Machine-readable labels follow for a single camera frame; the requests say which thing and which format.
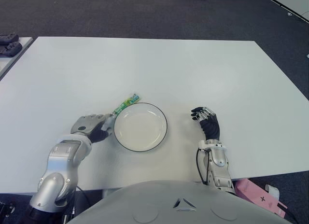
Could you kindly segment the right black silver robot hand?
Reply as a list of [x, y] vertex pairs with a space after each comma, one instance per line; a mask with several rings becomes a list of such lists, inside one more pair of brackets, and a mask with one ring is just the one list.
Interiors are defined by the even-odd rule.
[[207, 107], [191, 110], [192, 119], [198, 121], [206, 140], [220, 140], [220, 126], [215, 112]]

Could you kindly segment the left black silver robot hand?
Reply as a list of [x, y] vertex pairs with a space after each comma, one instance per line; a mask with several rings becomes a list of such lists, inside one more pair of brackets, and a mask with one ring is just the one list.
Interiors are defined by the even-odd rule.
[[112, 134], [115, 115], [92, 114], [81, 116], [72, 126], [70, 133], [84, 135], [92, 143], [105, 140]]

